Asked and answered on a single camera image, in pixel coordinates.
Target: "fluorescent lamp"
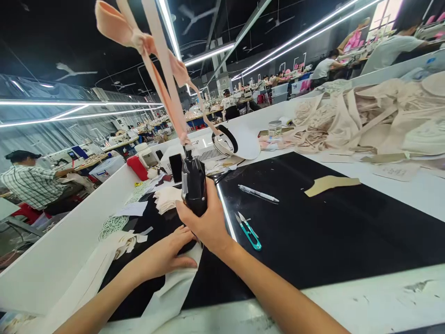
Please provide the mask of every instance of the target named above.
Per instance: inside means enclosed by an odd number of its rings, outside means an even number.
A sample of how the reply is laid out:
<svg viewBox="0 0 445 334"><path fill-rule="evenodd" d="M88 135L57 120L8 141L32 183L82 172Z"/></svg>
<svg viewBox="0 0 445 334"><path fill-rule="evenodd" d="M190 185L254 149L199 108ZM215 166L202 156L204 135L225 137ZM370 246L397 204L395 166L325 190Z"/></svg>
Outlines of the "fluorescent lamp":
<svg viewBox="0 0 445 334"><path fill-rule="evenodd" d="M176 40L175 31L173 29L172 19L170 17L170 13L167 9L167 1L166 0L159 0L159 6L161 7L162 15L164 16L165 25L167 26L168 35L170 36L170 41L173 44L173 49L176 53L176 58L178 58L180 61L181 59L181 52L179 51L178 42Z"/></svg>
<svg viewBox="0 0 445 334"><path fill-rule="evenodd" d="M50 119L39 120L39 121L7 123L7 124L0 124L0 128L8 128L8 127L13 127L13 126L18 126L18 125L27 125L27 124L39 124L39 123L66 121L66 120L72 120L72 119L77 119L77 118L88 118L88 117L100 117L100 116L107 116L107 115L128 114L128 113L133 113L133 112L138 112L138 111L156 110L156 109L157 108L133 109L133 110L126 110L126 111L116 111L116 112L112 112L112 113L88 114L88 115L65 117L65 118L50 118Z"/></svg>
<svg viewBox="0 0 445 334"><path fill-rule="evenodd" d="M272 60L275 60L276 58L281 57L282 55L284 55L285 53L289 52L290 50L295 49L297 46L300 46L300 45L302 45L303 43L306 43L307 41L313 39L314 37L317 37L318 35L320 35L320 34L324 33L325 31L327 31L327 30L329 30L329 29L331 29L331 28L333 28L333 27L339 25L339 24L342 23L343 21L345 21L345 20L351 18L352 16L356 15L357 13L360 13L361 11L365 10L366 8L372 6L372 5L374 5L374 4L376 4L377 2L380 2L380 1L383 1L383 0L374 0L374 1L372 1L371 3L367 4L366 6L363 6L362 8L357 9L355 12L352 12L351 14L345 16L344 18L341 18L339 21L336 21L336 22L332 23L331 25L327 26L326 28L324 28L324 29L320 30L319 32L317 32L317 33L311 35L310 37L308 37L308 38L302 40L301 42L299 42L299 43L297 43L296 45L290 47L289 49L283 51L283 52L280 53L279 55L277 55L277 56L275 56L275 57L273 57L273 58L270 58L268 61L262 63L260 66L257 66L257 67L255 67L254 69L252 69L251 71L242 74L242 76L245 77L246 75L252 73L253 71L256 71L257 69L259 69L260 67L263 67L264 65L270 63ZM239 79L239 78L240 78L239 76L236 76L236 77L234 77L234 78L232 79L232 81L237 80L237 79Z"/></svg>
<svg viewBox="0 0 445 334"><path fill-rule="evenodd" d="M199 63L199 62L201 62L201 61L203 61L205 59L208 59L210 57L213 57L213 56L215 56L215 55L217 55L219 53L222 53L222 52L225 52L227 50L230 50L234 46L235 46L235 43L229 44L229 45L224 46L222 48L219 48L219 49L216 49L214 51L208 52L208 53L206 53L206 54L204 54L204 55L202 55L200 57L194 58L194 59L192 59L190 61L186 61L184 64L185 64L185 66L190 66L190 65Z"/></svg>
<svg viewBox="0 0 445 334"><path fill-rule="evenodd" d="M82 109L84 109L84 108L86 108L86 107L88 107L88 106L90 106L90 105L89 105L89 104L86 104L86 105L83 105L83 106L74 108L73 110L69 110L69 111L67 111L67 112L64 112L63 114L57 115L57 116L52 117L52 118L50 118L50 119L51 119L51 120L56 120L56 119L58 119L58 118L60 118L60 117L63 117L63 116L72 114L72 113L74 113L74 112L76 112L76 111L82 110Z"/></svg>
<svg viewBox="0 0 445 334"><path fill-rule="evenodd" d="M10 101L2 100L0 105L163 105L162 103L146 103L146 102L52 102L52 101Z"/></svg>
<svg viewBox="0 0 445 334"><path fill-rule="evenodd" d="M23 90L23 88L17 83L17 81L11 80L11 82L12 82L14 85L16 85L17 88L20 89L22 92L25 92L25 91Z"/></svg>
<svg viewBox="0 0 445 334"><path fill-rule="evenodd" d="M256 65L260 64L261 62L263 62L264 60L266 60L267 58L269 58L271 55L277 53L279 50L285 48L286 46L288 46L289 44L295 42L297 39L299 39L300 37L303 37L304 35L306 35L307 33L311 32L312 30L314 30L315 28L317 28L318 26L322 25L324 22L332 19L334 16L336 16L337 14L341 13L342 11L344 11L345 9L351 7L353 4L355 4L356 2L358 2L359 0L352 0L351 2L348 2L346 5L344 5L343 7L340 7L339 9L337 9L336 11L334 11L333 13L331 13L330 15L326 16L324 19L322 19L321 21L317 22L316 24L314 24L313 26L309 27L308 29L306 29L305 31L303 31L301 34L295 36L294 38L292 38L291 40L287 41L286 43L284 43L282 46L280 46L278 49L272 51L271 53L269 53L267 56L263 57L262 59L260 59L259 61L257 61L255 64L253 64L252 66L250 66L249 68L245 69L243 72L241 72L241 74L244 74L245 72L247 72L248 70L252 69L253 67L255 67Z"/></svg>

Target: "red container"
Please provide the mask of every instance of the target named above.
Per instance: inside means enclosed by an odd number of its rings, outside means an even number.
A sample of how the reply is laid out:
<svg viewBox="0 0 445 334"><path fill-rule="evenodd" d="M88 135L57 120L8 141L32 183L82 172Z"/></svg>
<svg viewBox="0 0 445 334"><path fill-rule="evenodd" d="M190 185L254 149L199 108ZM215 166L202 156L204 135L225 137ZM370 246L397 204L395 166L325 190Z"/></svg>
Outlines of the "red container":
<svg viewBox="0 0 445 334"><path fill-rule="evenodd" d="M134 170L134 172L140 178L141 181L148 180L147 170L145 169L144 165L139 160L139 157L137 155L129 157L127 159L127 165L129 165Z"/></svg>

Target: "thread snips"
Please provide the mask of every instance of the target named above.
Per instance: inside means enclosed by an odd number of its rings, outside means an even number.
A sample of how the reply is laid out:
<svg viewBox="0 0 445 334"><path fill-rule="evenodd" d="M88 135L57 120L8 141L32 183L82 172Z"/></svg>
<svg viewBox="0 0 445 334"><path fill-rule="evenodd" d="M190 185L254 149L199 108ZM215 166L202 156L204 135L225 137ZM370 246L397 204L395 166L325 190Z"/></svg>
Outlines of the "thread snips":
<svg viewBox="0 0 445 334"><path fill-rule="evenodd" d="M244 216L239 211L238 211L238 215L235 213L236 220L238 220L238 223L240 224L242 230L244 231L244 234L246 235L247 239L249 239L249 241L250 241L252 247L254 248L254 250L260 251L261 250L261 243L258 240L257 234L250 227L250 225L247 222L247 220L244 218Z"/></svg>

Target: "window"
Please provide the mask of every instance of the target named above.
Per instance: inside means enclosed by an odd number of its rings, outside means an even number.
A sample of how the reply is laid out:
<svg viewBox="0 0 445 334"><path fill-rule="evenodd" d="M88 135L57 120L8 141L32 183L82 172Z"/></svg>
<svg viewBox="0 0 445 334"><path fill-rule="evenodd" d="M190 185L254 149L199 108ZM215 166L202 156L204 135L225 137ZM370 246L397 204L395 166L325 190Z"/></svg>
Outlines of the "window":
<svg viewBox="0 0 445 334"><path fill-rule="evenodd" d="M403 0L384 0L377 4L369 27L368 39L374 38L379 31L383 34L392 30L402 2Z"/></svg>

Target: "ceiling fan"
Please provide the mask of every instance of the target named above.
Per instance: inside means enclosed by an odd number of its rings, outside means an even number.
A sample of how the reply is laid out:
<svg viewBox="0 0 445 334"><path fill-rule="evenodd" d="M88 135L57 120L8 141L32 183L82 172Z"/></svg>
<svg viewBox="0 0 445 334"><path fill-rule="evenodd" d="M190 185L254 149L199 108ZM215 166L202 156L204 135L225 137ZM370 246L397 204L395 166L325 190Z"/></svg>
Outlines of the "ceiling fan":
<svg viewBox="0 0 445 334"><path fill-rule="evenodd" d="M280 0L278 0L278 11L277 11L277 19L275 20L275 26L273 26L271 29L266 31L266 33L270 32L271 30L275 29L276 27L280 26L281 24L285 23L286 21L292 20L295 17L292 16L284 21L280 21Z"/></svg>
<svg viewBox="0 0 445 334"><path fill-rule="evenodd" d="M59 70L64 70L64 71L67 71L67 72L68 72L67 75L65 75L65 76L63 76L63 77L57 79L56 81L61 81L61 80L65 79L65 78L67 78L67 77L75 77L75 76L78 75L78 74L96 74L96 73L97 73L97 71L91 71L91 72L74 72L71 68L69 68L67 65L65 65L65 64L63 64L63 63L57 63L57 64L56 64L56 67L57 67Z"/></svg>
<svg viewBox="0 0 445 334"><path fill-rule="evenodd" d="M247 51L247 53L250 53L253 49L256 49L258 46L263 45L263 43L258 44L257 46L252 47L252 33L249 31L249 36L250 36L250 49L247 48L247 46L243 47L244 51Z"/></svg>
<svg viewBox="0 0 445 334"><path fill-rule="evenodd" d="M117 87L117 90L121 90L121 89L123 89L123 88L125 88L125 87L133 86L134 84L136 84L136 83L130 83L130 84L128 84L128 85L122 85L120 81L115 81L115 82L113 83L113 86L116 86L116 87Z"/></svg>
<svg viewBox="0 0 445 334"><path fill-rule="evenodd" d="M188 17L190 19L189 25L187 26L187 28L182 33L182 35L184 36L184 35L186 35L189 32L191 26L194 25L199 19L202 19L202 18L204 18L204 17L206 17L208 15L211 15L213 13L216 13L218 11L218 8L217 7L212 8L212 9L210 9L210 10L208 10L208 11L202 13L202 14L199 14L197 16L195 16L195 13L192 12L190 9L188 9L188 7L186 5L180 5L178 10L184 16L186 16L186 17Z"/></svg>

